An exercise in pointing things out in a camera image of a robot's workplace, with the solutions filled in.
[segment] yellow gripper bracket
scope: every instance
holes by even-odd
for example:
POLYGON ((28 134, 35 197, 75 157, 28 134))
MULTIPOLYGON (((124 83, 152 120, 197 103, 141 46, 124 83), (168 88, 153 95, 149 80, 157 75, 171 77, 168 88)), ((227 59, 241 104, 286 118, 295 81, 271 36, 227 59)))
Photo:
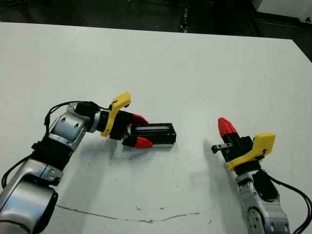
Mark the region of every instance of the yellow gripper bracket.
POLYGON ((228 169, 232 172, 234 167, 243 163, 259 160, 259 157, 264 157, 272 152, 275 141, 273 133, 259 133, 254 137, 253 148, 245 155, 233 159, 227 163, 228 169))
POLYGON ((111 106, 110 106, 110 110, 108 111, 108 119, 107 119, 105 130, 104 132, 101 132, 102 137, 108 137, 108 135, 110 134, 113 128, 114 120, 118 111, 122 107, 125 107, 129 105, 130 103, 131 103, 131 96, 128 91, 124 92, 123 94, 120 94, 118 97, 113 99, 111 106))

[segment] white table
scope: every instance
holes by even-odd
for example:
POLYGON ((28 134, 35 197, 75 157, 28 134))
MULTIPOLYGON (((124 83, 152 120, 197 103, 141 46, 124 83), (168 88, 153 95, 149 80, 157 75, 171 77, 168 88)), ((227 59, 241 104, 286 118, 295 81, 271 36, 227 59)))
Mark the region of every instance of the white table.
MULTIPOLYGON (((64 101, 104 106, 128 90, 128 111, 177 132, 171 150, 88 134, 57 187, 66 209, 45 234, 246 234, 234 175, 210 150, 222 142, 219 117, 241 136, 276 133, 263 168, 312 194, 312 64, 291 40, 2 22, 0 77, 0 174, 64 101)), ((278 189, 294 231, 305 204, 278 189)))

